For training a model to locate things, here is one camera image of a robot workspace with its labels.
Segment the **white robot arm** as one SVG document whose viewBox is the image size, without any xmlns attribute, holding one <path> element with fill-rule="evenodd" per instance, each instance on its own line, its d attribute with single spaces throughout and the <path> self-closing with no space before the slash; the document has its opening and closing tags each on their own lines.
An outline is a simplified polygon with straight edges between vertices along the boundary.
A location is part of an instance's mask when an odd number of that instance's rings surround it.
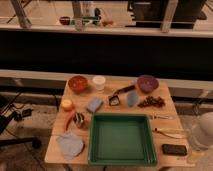
<svg viewBox="0 0 213 171">
<path fill-rule="evenodd" d="M 192 141 L 197 148 L 207 150 L 213 146 L 213 112 L 198 117 L 192 126 Z"/>
</svg>

